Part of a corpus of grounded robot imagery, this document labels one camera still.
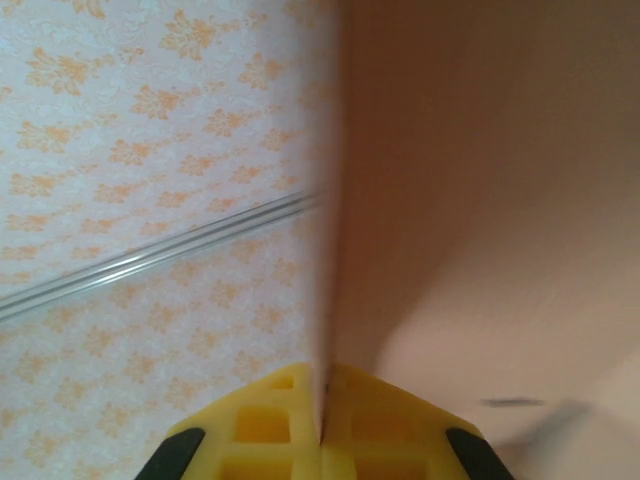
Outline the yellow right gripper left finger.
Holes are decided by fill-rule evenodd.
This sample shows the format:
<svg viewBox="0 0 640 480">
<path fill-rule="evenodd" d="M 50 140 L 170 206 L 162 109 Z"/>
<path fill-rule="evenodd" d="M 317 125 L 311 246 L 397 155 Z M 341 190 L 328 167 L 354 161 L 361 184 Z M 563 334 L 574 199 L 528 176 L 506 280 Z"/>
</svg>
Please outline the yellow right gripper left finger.
<svg viewBox="0 0 640 480">
<path fill-rule="evenodd" d="M 176 423 L 138 479 L 320 479 L 310 366 L 294 363 Z"/>
</svg>

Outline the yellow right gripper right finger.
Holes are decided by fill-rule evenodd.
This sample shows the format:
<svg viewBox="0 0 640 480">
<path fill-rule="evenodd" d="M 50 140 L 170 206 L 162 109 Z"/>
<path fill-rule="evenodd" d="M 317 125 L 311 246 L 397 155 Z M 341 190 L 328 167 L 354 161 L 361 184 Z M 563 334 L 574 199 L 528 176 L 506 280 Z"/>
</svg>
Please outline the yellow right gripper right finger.
<svg viewBox="0 0 640 480">
<path fill-rule="evenodd" d="M 513 480 L 477 427 L 355 367 L 328 377 L 323 479 Z"/>
</svg>

